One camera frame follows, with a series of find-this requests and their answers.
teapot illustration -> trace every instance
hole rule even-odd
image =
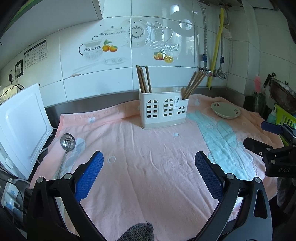
[[[81,44],[78,48],[81,56],[83,56],[90,63],[97,61],[103,54],[103,50],[101,47],[102,41],[99,39],[94,40],[94,37],[91,39],[91,41]],[[84,50],[80,52],[80,48],[82,47],[82,45],[84,45],[85,47]]]
[[[149,25],[150,27],[150,34],[149,34],[149,38],[150,38],[150,48],[151,49],[157,49],[157,50],[160,50],[160,49],[164,49],[165,48],[165,43],[167,41],[169,41],[172,36],[173,36],[173,30],[169,27],[163,27],[161,23],[158,23],[158,22],[154,22],[152,24]],[[164,34],[163,34],[163,31],[165,29],[169,29],[171,30],[171,36],[165,40],[165,37],[164,37]]]

wooden chopsticks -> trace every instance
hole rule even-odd
[[[138,78],[139,78],[139,84],[140,84],[140,89],[142,93],[151,93],[151,83],[150,83],[150,77],[149,77],[149,71],[148,71],[148,66],[145,66],[146,69],[146,76],[147,76],[147,81],[148,81],[148,88],[144,76],[144,72],[141,66],[136,65],[137,68],[137,73],[138,73]]]
[[[206,76],[206,73],[203,71],[194,72],[193,76],[191,77],[191,80],[189,81],[184,93],[182,94],[182,99],[188,99],[189,96],[193,93],[195,88],[202,82],[204,77]]]

yellow hose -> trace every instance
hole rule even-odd
[[[222,31],[223,31],[223,25],[224,25],[224,9],[221,8],[220,9],[220,27],[219,27],[218,36],[216,39],[215,51],[214,51],[214,56],[213,56],[213,60],[211,63],[211,69],[210,69],[212,73],[214,72],[214,69],[216,66],[218,50],[219,50],[219,43],[220,43]],[[207,81],[207,86],[209,87],[209,89],[211,88],[212,78],[213,78],[213,76],[209,77],[208,81]]]

instruction sticker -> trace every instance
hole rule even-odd
[[[31,47],[24,53],[25,69],[32,64],[47,58],[47,42],[46,39]]]
[[[175,97],[175,109],[178,109],[178,107],[179,107],[179,100],[180,100],[180,96],[176,96]]]

white plastic utensil holder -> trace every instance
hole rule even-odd
[[[142,128],[153,129],[184,123],[188,99],[181,100],[182,90],[185,88],[152,88],[152,93],[142,93],[139,90]]]

